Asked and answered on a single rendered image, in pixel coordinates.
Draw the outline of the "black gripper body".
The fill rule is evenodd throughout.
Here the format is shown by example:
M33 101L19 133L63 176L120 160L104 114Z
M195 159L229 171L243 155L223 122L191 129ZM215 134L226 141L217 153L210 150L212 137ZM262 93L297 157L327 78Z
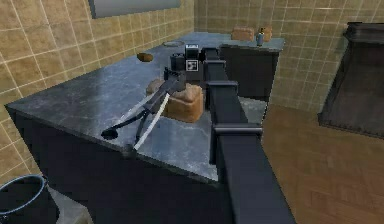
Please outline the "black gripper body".
M170 56L170 66L164 69L163 78L167 92L172 95L186 89L186 58L183 53Z

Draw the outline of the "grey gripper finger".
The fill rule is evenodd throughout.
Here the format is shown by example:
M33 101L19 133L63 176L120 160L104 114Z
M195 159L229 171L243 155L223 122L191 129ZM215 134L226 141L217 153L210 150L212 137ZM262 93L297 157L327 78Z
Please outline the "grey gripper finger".
M127 113L125 113L115 125L105 129L101 136L106 140L113 140L118 137L118 129L128 126L131 123L139 121L140 124L136 131L136 139L140 139L141 132L143 130L144 124L150 114L153 114L158 111L160 105L160 98L156 94L151 94L139 103L137 103L133 108L131 108Z
M149 124L147 130L142 134L142 136L139 138L138 142L133 146L133 148L135 150L138 150L141 145L145 142L145 140L147 139L148 135L152 132L154 126L156 125L156 123L159 121L163 111L165 110L165 107L168 103L168 100L170 98L170 94L169 93L166 93L165 94L165 97L164 97L164 100L162 101L162 103L160 104L160 107L159 107L159 110L157 111L157 113L155 114L153 120L151 121L151 123Z

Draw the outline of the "pale brown food lump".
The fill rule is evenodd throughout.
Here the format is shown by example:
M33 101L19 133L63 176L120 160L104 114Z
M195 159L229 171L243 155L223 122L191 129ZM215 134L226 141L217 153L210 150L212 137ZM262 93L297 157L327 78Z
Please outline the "pale brown food lump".
M146 87L146 95L151 95L153 93L156 93L163 83L164 83L164 80L162 79L152 80Z

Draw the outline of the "orange-brown bread loaf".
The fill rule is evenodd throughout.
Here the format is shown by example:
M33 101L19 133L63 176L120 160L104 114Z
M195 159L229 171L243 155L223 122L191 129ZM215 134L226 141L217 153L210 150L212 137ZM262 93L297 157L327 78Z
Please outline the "orange-brown bread loaf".
M186 123L195 123L203 113L203 91L198 85L186 84L183 91L173 93L163 115Z

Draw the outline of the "dark counter with grey top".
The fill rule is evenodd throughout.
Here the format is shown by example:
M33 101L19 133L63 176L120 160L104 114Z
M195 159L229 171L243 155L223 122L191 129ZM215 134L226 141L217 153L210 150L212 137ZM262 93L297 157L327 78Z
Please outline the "dark counter with grey top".
M103 130L162 79L170 56L187 44L216 48L225 73L238 83L237 96L250 123L262 122L284 42L257 46L224 34L197 32L96 69L11 102L7 111L51 187L85 205L95 224L233 224L219 170L209 162L211 114L205 108L203 72L188 72L186 84L203 91L195 123L161 115L138 150L139 121L106 140Z

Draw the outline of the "grey window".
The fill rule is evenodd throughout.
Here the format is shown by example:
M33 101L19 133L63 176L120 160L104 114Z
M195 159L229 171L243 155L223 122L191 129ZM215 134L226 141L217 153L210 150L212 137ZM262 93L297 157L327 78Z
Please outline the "grey window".
M93 19L178 8L181 0L87 0Z

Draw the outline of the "dark brown cupboard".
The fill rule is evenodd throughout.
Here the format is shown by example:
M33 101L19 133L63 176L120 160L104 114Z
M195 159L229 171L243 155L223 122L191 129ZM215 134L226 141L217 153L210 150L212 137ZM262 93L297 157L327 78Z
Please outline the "dark brown cupboard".
M348 22L320 126L384 139L384 23Z

